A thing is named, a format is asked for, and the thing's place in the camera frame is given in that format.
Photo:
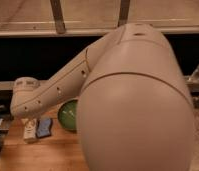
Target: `green bowl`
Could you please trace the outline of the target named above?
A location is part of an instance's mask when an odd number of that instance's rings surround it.
[[[62,127],[68,131],[76,131],[77,99],[65,102],[58,111],[58,120]]]

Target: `metal bar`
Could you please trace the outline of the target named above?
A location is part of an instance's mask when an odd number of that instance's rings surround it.
[[[66,29],[65,29],[65,23],[63,19],[60,0],[50,0],[50,2],[54,16],[56,31],[58,34],[64,34]]]
[[[129,8],[130,8],[130,0],[121,0],[118,26],[127,23]]]

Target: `wooden table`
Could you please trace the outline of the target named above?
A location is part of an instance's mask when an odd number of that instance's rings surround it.
[[[15,119],[0,153],[0,171],[88,171],[77,134],[64,130],[57,120],[58,107],[46,115],[53,119],[52,136],[27,144],[23,124]]]

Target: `dark background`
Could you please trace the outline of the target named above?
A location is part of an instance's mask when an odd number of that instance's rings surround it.
[[[166,35],[184,75],[199,63],[199,34]],[[0,81],[45,80],[100,37],[0,38]]]

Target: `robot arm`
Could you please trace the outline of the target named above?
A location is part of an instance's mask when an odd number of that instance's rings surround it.
[[[98,59],[119,43],[124,29],[121,27],[85,48],[42,85],[35,78],[18,78],[13,87],[12,115],[21,118],[38,117],[49,107],[78,96]]]
[[[193,105],[161,33],[127,24],[88,46],[44,84],[16,80],[11,113],[36,117],[77,95],[77,129],[90,170],[189,170]]]

